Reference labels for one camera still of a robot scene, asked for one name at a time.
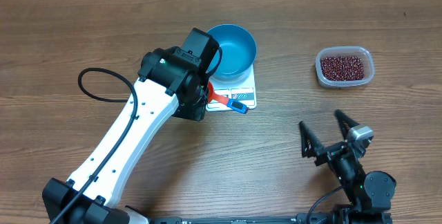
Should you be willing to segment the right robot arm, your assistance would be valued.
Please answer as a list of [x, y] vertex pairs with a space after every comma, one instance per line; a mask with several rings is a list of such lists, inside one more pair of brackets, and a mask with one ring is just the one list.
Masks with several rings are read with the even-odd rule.
[[[299, 122], [302, 157], [312, 158], [316, 166], [328, 165], [340, 186], [319, 198], [307, 213], [297, 214], [297, 223], [391, 223], [391, 200], [396, 180], [384, 171], [366, 173], [360, 164], [372, 143], [372, 129], [351, 119], [341, 110], [334, 111], [343, 141], [324, 146], [314, 132]], [[326, 198], [343, 190], [349, 203], [335, 205], [330, 213], [314, 213]]]

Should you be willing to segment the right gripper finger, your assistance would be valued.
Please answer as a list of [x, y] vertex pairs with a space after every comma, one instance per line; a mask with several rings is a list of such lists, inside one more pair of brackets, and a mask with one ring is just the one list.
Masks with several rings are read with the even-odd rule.
[[303, 122], [298, 123], [301, 137], [301, 154], [303, 158], [316, 157], [322, 153], [324, 146], [314, 132]]
[[344, 114], [341, 110], [334, 111], [334, 116], [338, 122], [340, 132], [344, 138], [347, 137], [349, 130], [359, 125], [358, 122], [351, 119], [348, 115]]

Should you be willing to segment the red scoop with blue handle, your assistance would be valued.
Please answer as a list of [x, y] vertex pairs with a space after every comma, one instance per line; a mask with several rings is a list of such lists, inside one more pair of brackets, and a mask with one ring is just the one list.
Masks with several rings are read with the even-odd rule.
[[231, 97], [217, 94], [212, 83], [208, 82], [208, 104], [207, 111], [221, 111], [221, 105], [228, 109], [237, 111], [238, 113], [246, 114], [249, 107], [244, 100], [250, 100], [251, 93], [231, 93]]

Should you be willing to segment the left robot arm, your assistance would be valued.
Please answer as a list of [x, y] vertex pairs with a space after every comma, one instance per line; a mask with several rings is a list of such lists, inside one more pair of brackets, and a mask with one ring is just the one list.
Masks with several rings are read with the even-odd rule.
[[51, 178], [42, 198], [51, 223], [149, 223], [132, 207], [118, 209], [125, 185], [154, 135], [170, 118], [203, 120], [209, 65], [220, 51], [193, 28], [182, 46], [145, 54], [125, 106], [102, 141], [67, 181]]

